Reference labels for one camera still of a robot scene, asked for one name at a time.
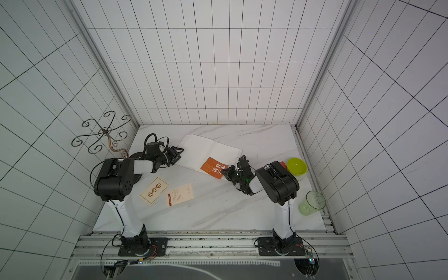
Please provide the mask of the orange photo card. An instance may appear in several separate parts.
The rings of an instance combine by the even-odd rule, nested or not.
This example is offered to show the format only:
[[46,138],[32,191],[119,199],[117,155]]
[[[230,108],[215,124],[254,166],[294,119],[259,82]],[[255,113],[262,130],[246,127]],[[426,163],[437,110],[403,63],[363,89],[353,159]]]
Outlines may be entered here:
[[218,162],[212,157],[209,157],[205,163],[201,166],[201,170],[210,176],[220,180],[223,177],[222,171],[229,166]]

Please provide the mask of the white photo album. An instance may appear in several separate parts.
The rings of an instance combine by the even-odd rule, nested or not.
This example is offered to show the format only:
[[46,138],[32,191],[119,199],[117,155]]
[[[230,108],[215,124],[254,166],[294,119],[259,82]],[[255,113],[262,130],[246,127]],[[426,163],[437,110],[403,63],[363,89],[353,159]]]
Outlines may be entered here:
[[186,135],[182,139],[179,148],[184,149],[184,152],[176,164],[203,174],[205,171],[201,167],[209,158],[230,166],[235,165],[243,153],[239,148],[192,134]]

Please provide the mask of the cream text photo card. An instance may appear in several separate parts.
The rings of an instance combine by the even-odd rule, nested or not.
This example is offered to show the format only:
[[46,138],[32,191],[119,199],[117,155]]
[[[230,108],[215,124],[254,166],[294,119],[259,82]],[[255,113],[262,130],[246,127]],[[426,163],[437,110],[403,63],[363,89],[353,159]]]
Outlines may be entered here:
[[168,192],[166,205],[168,207],[190,201],[194,198],[193,187],[191,184],[182,185]]

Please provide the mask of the cream patterned photo card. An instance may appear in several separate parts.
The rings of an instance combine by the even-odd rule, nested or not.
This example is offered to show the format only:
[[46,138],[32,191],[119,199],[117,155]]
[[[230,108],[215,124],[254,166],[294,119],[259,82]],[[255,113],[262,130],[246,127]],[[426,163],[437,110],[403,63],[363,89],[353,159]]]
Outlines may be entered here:
[[157,177],[140,195],[150,205],[153,205],[162,193],[169,187],[163,179]]

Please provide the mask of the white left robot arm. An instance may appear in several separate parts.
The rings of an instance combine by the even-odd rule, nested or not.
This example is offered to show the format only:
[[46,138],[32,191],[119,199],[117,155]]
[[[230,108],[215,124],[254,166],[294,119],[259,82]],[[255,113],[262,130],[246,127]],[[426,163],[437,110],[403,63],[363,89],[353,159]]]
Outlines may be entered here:
[[149,239],[143,222],[137,216],[131,192],[135,176],[155,173],[160,168],[173,166],[181,158],[183,148],[169,147],[163,142],[151,142],[142,152],[128,158],[110,158],[100,164],[100,171],[93,184],[94,193],[115,210],[123,230],[123,245],[148,247]]

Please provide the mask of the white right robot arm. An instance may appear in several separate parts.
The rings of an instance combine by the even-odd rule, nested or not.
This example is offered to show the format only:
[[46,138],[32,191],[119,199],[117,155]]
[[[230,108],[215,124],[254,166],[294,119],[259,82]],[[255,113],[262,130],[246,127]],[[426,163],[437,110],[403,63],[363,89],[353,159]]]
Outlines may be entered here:
[[278,161],[254,170],[245,155],[236,166],[221,171],[235,188],[245,195],[253,196],[260,191],[266,193],[275,207],[273,243],[280,252],[293,245],[296,233],[291,225],[291,206],[300,189],[297,179]]

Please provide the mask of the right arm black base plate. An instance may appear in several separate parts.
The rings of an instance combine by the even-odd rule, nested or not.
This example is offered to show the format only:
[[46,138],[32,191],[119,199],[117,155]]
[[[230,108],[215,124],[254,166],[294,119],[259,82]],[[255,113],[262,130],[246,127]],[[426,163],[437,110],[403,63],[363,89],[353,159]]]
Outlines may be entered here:
[[285,256],[305,256],[306,249],[301,238],[292,238],[291,241],[282,247],[273,237],[257,238],[254,242],[259,256],[265,257],[285,257]]

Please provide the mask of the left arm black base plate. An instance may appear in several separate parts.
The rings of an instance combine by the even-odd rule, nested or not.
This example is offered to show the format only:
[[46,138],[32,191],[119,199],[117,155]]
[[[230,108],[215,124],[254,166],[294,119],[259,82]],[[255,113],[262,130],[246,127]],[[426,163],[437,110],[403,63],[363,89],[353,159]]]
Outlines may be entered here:
[[167,238],[121,238],[120,257],[163,257],[166,254]]

